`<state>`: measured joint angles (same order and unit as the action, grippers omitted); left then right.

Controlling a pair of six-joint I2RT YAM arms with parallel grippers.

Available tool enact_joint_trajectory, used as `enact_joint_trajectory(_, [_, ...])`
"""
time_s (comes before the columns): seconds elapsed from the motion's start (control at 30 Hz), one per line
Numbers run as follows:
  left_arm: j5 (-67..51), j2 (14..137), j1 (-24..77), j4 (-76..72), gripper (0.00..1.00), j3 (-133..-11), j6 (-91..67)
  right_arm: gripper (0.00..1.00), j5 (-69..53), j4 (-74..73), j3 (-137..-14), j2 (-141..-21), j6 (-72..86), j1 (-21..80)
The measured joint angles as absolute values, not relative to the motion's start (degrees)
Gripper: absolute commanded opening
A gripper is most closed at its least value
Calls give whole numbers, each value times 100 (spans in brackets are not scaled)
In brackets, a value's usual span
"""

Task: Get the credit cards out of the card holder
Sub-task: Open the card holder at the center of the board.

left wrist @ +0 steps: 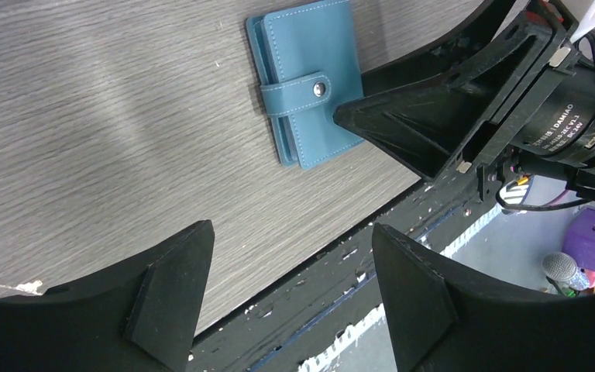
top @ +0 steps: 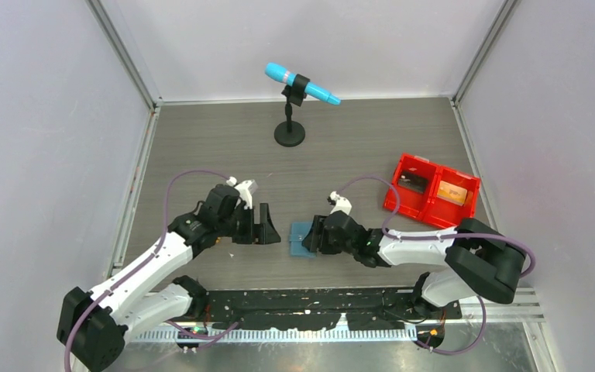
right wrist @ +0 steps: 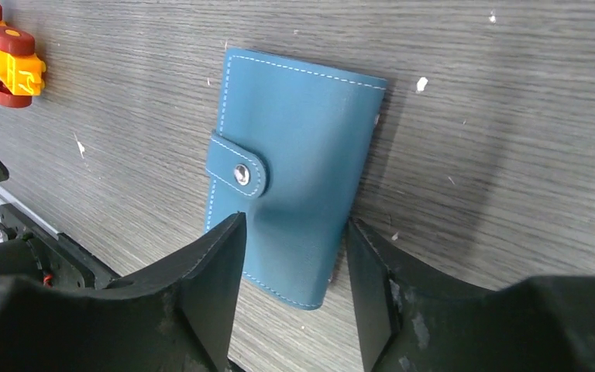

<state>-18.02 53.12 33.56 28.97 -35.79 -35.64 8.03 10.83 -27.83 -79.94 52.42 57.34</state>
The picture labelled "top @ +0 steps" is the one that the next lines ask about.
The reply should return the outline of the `blue card holder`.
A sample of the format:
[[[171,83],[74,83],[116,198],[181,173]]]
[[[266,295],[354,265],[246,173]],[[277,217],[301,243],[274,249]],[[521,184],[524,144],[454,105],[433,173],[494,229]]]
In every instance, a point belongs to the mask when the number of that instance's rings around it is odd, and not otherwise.
[[[304,247],[302,243],[307,234],[311,230],[311,222],[292,222],[291,230],[288,237],[289,254],[291,257],[301,258],[315,258],[316,253],[312,253],[308,248]]]

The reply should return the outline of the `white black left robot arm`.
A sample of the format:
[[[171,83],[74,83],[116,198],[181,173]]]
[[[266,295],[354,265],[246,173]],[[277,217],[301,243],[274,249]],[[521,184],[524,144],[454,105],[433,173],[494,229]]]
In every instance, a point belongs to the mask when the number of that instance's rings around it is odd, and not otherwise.
[[[254,221],[257,188],[254,180],[238,183],[233,177],[216,185],[196,211],[167,224],[146,252],[113,277],[88,291],[67,292],[57,328],[65,357],[75,357],[89,371],[103,371],[140,333],[179,316],[199,320],[207,291],[195,280],[182,276],[155,295],[150,290],[221,238],[243,245],[280,242],[267,203],[260,204],[260,222]]]

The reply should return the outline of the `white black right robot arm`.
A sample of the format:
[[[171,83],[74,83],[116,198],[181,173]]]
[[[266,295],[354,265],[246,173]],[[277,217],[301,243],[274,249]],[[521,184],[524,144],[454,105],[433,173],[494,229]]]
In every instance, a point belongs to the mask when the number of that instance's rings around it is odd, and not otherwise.
[[[435,272],[421,274],[408,304],[431,318],[448,304],[480,296],[508,305],[525,272],[525,249],[474,218],[429,232],[367,229],[344,212],[316,215],[301,241],[310,253],[350,254],[370,268],[423,264]]]

